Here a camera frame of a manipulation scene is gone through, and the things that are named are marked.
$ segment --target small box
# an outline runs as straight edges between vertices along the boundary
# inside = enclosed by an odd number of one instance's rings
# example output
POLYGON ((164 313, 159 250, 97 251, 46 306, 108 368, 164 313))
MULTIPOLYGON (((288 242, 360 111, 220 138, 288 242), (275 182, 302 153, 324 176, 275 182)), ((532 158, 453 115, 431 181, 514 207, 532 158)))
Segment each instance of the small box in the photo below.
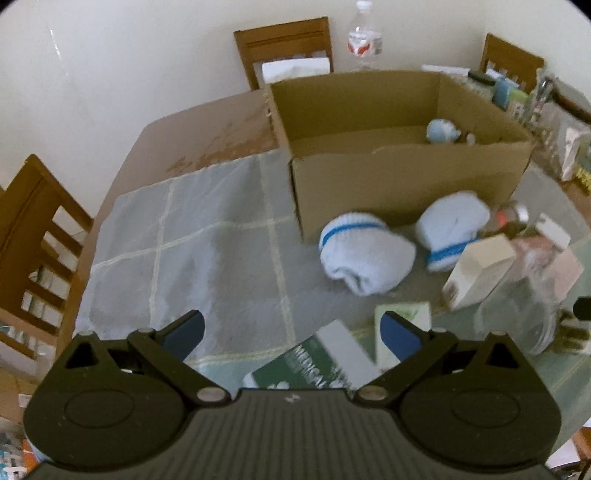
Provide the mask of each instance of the small box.
POLYGON ((505 235, 495 235, 466 247, 443 287, 452 310, 484 300, 513 265, 517 254, 505 235))

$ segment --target chair backrest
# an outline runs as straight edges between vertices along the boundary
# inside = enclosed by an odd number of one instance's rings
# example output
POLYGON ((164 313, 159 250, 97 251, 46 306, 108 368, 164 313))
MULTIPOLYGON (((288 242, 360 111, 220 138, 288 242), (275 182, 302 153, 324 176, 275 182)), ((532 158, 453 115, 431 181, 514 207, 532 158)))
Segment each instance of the chair backrest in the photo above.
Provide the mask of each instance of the chair backrest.
POLYGON ((520 85, 530 93, 537 82, 536 70, 544 66, 544 59, 489 33, 486 36, 480 70, 493 68, 520 85))
MULTIPOLYGON (((57 312, 64 311, 66 299, 32 279, 32 273, 41 268, 66 283, 72 280, 73 271, 59 261, 56 250, 44 240, 49 233, 75 257, 82 253, 82 245, 54 221, 60 207, 83 230, 90 231, 92 218, 35 155, 27 158, 0 195, 0 322, 50 345, 57 343, 59 326, 35 316, 22 305, 28 292, 57 312)), ((27 345, 3 332, 0 341, 33 357, 34 352, 27 345)))
POLYGON ((311 57, 317 51, 324 51, 330 60, 330 71, 334 71, 328 17, 238 30, 234 32, 234 39, 251 90, 260 87, 254 69, 259 61, 296 55, 311 57))

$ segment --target open cardboard box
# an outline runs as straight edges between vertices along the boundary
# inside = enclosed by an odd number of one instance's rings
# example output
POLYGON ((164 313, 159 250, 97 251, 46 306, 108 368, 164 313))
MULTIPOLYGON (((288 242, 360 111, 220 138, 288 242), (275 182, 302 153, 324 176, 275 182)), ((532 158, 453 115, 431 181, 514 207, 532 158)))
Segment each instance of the open cardboard box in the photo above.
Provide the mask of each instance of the open cardboard box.
POLYGON ((473 190, 489 206, 517 187, 529 133, 495 105, 431 72, 360 72, 267 86, 275 134, 287 147, 305 241, 333 218, 369 212, 414 223, 438 198, 473 190), (430 145, 428 123, 453 121, 477 145, 430 145))

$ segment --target light blue stuffed toy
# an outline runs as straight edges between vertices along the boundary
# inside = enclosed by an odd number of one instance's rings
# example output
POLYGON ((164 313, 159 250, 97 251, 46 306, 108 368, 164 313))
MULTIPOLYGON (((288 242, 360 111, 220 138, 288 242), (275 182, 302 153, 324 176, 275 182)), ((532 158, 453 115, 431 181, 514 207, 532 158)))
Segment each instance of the light blue stuffed toy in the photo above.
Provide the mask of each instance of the light blue stuffed toy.
POLYGON ((454 143, 461 134, 452 122, 442 118, 431 120, 427 126, 429 143, 454 143))

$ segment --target blue stripe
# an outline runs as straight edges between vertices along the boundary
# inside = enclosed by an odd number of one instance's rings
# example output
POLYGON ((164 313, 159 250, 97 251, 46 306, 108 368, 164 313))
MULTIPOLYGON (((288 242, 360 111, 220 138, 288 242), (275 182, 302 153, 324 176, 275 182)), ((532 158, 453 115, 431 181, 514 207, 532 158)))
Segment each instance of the blue stripe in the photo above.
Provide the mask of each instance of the blue stripe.
POLYGON ((469 242, 452 245, 450 247, 444 248, 443 250, 431 252, 431 254, 427 257, 427 263, 439 262, 444 258, 460 255, 469 244, 477 242, 478 240, 480 240, 480 238, 475 238, 469 242))
POLYGON ((326 242, 330 240, 330 237, 335 236, 337 233, 346 232, 347 230, 367 229, 367 228, 379 228, 384 230, 385 226, 379 223, 348 223, 345 225, 337 226, 328 232, 322 239, 322 247, 326 245, 326 242))

